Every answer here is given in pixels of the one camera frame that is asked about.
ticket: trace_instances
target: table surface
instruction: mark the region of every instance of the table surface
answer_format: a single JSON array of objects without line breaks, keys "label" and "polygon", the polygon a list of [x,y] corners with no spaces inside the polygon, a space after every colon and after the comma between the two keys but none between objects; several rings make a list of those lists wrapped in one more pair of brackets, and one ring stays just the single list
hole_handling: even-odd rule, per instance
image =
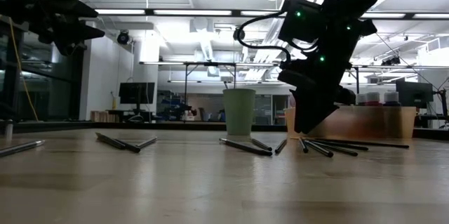
[{"label": "table surface", "polygon": [[[138,143],[140,154],[96,140]],[[409,140],[358,157],[279,156],[221,145],[225,132],[86,129],[15,135],[47,140],[0,159],[0,216],[11,223],[447,223],[449,143]],[[276,146],[284,133],[254,133]]]}]

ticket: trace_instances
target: ceiling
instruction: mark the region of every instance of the ceiling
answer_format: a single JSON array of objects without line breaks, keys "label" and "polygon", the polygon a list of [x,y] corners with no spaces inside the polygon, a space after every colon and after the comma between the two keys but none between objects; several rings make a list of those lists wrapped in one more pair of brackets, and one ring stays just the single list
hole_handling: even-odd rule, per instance
[{"label": "ceiling", "polygon": [[[282,0],[83,0],[93,8],[199,8],[199,9],[252,9],[276,10]],[[449,0],[384,0],[379,2],[373,11],[449,11]],[[163,37],[161,55],[186,55],[201,50],[194,34],[189,33],[191,17],[102,17],[99,27],[110,34],[116,34],[119,29],[133,23],[143,28],[131,30],[137,39],[144,33],[147,23],[153,23]],[[209,18],[212,23],[241,25],[249,18]],[[375,25],[379,35],[391,48],[398,48],[405,57],[416,55],[416,48],[431,41],[437,36],[449,33],[448,21],[417,21],[417,20],[376,20]],[[273,28],[271,20],[249,25],[245,31],[250,39],[260,41]],[[240,44],[232,39],[232,31],[221,30],[220,34],[211,37],[213,50],[242,51]],[[369,63],[375,56],[382,55],[390,48],[375,34],[362,39],[353,54],[353,60]]]}]

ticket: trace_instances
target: computer monitor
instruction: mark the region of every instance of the computer monitor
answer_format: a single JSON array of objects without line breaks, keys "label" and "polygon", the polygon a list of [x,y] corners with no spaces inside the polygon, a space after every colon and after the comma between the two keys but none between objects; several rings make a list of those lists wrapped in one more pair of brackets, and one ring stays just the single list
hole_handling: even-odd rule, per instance
[{"label": "computer monitor", "polygon": [[140,110],[140,104],[152,104],[154,96],[154,83],[120,83],[120,103],[137,104],[137,110]]},{"label": "computer monitor", "polygon": [[427,103],[434,101],[431,84],[397,81],[396,91],[402,106],[427,108]]}]

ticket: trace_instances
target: light green cup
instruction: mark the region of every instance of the light green cup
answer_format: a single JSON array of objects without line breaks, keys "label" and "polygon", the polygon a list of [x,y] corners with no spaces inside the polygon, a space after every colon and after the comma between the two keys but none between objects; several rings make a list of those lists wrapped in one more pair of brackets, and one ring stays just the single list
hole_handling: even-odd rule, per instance
[{"label": "light green cup", "polygon": [[254,117],[255,91],[235,88],[223,90],[226,129],[230,136],[249,136]]}]

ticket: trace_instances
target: yellow cable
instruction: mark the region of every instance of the yellow cable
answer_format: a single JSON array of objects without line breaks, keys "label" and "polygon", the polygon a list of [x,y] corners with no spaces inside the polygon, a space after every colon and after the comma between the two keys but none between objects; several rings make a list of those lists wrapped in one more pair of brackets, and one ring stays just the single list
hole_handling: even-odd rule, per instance
[{"label": "yellow cable", "polygon": [[22,76],[22,80],[23,80],[23,87],[25,88],[25,93],[27,93],[29,106],[31,106],[31,109],[33,110],[34,118],[36,119],[36,121],[39,121],[39,119],[37,118],[36,110],[34,109],[34,106],[33,106],[33,102],[31,102],[31,97],[29,96],[29,93],[28,93],[28,88],[27,88],[27,83],[25,82],[25,77],[22,74],[22,64],[20,63],[20,57],[19,57],[19,51],[17,50],[17,45],[15,44],[13,19],[11,19],[11,18],[9,18],[9,25],[11,27],[11,37],[13,38],[15,58],[17,59],[17,66],[19,68],[20,76]]}]

